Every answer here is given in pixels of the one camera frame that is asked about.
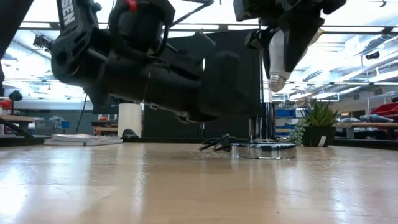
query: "book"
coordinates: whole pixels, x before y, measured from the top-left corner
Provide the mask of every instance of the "book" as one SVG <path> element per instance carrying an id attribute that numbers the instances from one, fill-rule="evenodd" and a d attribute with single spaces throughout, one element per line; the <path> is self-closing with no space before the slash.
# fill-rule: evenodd
<path id="1" fill-rule="evenodd" d="M 68 142 L 90 142 L 90 141 L 108 141 L 119 139 L 118 137 L 92 136 L 89 134 L 53 134 L 51 140 Z"/>
<path id="2" fill-rule="evenodd" d="M 88 142 L 79 142 L 79 141 L 57 141 L 53 139 L 44 140 L 44 144 L 48 146 L 104 146 L 110 144 L 121 144 L 123 142 L 122 139 L 110 139 L 107 141 L 88 141 Z"/>
<path id="3" fill-rule="evenodd" d="M 51 139 L 44 141 L 49 146 L 102 146 L 120 144 L 118 137 L 92 136 L 89 134 L 53 134 Z"/>

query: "red object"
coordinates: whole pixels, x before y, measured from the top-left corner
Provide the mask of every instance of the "red object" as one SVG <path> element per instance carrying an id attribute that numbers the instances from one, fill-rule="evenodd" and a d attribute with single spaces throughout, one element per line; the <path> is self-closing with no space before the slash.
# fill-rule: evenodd
<path id="1" fill-rule="evenodd" d="M 137 1 L 136 0 L 125 0 L 127 4 L 130 6 L 130 11 L 137 11 Z"/>
<path id="2" fill-rule="evenodd" d="M 2 100 L 0 101 L 0 106 L 5 109 L 5 110 L 11 110 L 12 107 L 12 101 L 11 100 Z"/>
<path id="3" fill-rule="evenodd" d="M 398 116 L 398 103 L 386 103 L 371 111 L 371 114 L 379 116 Z"/>

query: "chrome base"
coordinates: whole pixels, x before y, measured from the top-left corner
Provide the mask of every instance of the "chrome base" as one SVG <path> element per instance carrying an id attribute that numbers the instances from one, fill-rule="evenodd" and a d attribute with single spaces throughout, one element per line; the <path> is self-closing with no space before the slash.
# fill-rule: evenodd
<path id="1" fill-rule="evenodd" d="M 294 159 L 296 145 L 292 143 L 234 143 L 231 156 L 248 159 Z"/>

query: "table surface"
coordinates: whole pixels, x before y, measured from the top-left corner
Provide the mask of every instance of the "table surface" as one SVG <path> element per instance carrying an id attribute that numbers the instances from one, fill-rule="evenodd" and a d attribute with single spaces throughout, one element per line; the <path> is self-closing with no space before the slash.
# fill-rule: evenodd
<path id="1" fill-rule="evenodd" d="M 5 119 L 6 121 L 13 121 L 13 122 L 29 122 L 32 123 L 35 121 L 35 118 L 33 117 L 27 117 L 27 116 L 17 116 L 17 115 L 0 115 L 0 118 Z"/>
<path id="2" fill-rule="evenodd" d="M 398 151 L 254 160 L 197 148 L 3 148 L 0 223 L 398 223 Z"/>

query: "paper towel roll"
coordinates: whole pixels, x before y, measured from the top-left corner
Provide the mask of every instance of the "paper towel roll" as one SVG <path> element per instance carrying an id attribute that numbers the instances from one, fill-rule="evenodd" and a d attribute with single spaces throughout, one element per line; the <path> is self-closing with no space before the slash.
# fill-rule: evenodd
<path id="1" fill-rule="evenodd" d="M 121 137 L 125 129 L 133 130 L 141 137 L 142 130 L 142 106 L 135 103 L 119 104 L 118 137 Z"/>

